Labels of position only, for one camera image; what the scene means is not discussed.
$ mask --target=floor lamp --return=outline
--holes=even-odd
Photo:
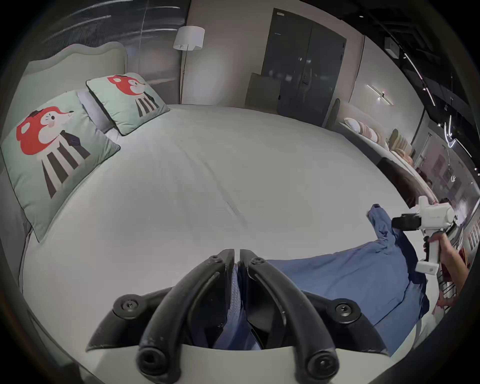
[[[204,35],[205,30],[201,27],[196,27],[194,25],[186,25],[179,28],[177,31],[177,37],[175,37],[175,42],[173,47],[180,51],[185,52],[185,60],[183,61],[183,69],[181,73],[181,86],[180,86],[180,104],[182,103],[183,98],[183,80],[185,78],[185,63],[187,62],[188,51],[194,51],[202,49],[204,45]]]

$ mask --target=hand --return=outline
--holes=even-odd
[[[446,298],[444,297],[444,293],[442,291],[438,294],[437,306],[440,308],[443,307],[453,307],[456,302],[456,296]]]
[[[433,234],[428,239],[428,242],[431,243],[433,241],[438,241],[440,243],[440,262],[445,264],[445,266],[448,267],[455,257],[460,257],[458,252],[452,247],[452,244],[450,244],[450,240],[445,232],[437,232]]]

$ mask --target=white lampshade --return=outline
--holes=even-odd
[[[175,49],[181,51],[193,51],[202,49],[204,46],[205,30],[194,25],[186,25],[179,28],[177,37],[173,43]]]

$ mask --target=cartoon fox print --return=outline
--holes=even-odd
[[[36,155],[42,163],[50,198],[90,156],[81,146],[80,139],[63,129],[72,116],[73,111],[61,112],[57,107],[48,107],[33,111],[17,126],[17,140],[22,152],[30,156]]]
[[[108,80],[117,86],[117,88],[126,95],[133,96],[138,109],[138,116],[142,117],[143,111],[145,114],[153,112],[158,109],[158,104],[155,99],[145,92],[145,84],[139,82],[130,76],[114,75],[108,77]]]

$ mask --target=headboard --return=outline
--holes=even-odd
[[[375,121],[365,112],[362,112],[354,105],[347,103],[345,101],[340,101],[340,99],[335,100],[335,103],[332,106],[330,115],[328,116],[327,124],[325,128],[328,130],[333,130],[333,126],[336,122],[343,122],[345,117],[350,117],[352,119],[361,121],[362,123],[368,125],[375,132],[379,132],[384,138],[388,138],[391,132],[386,132],[385,127],[380,123]]]
[[[13,96],[0,143],[21,119],[55,96],[85,88],[87,80],[125,72],[127,51],[118,42],[96,48],[72,44],[48,59],[31,61]]]

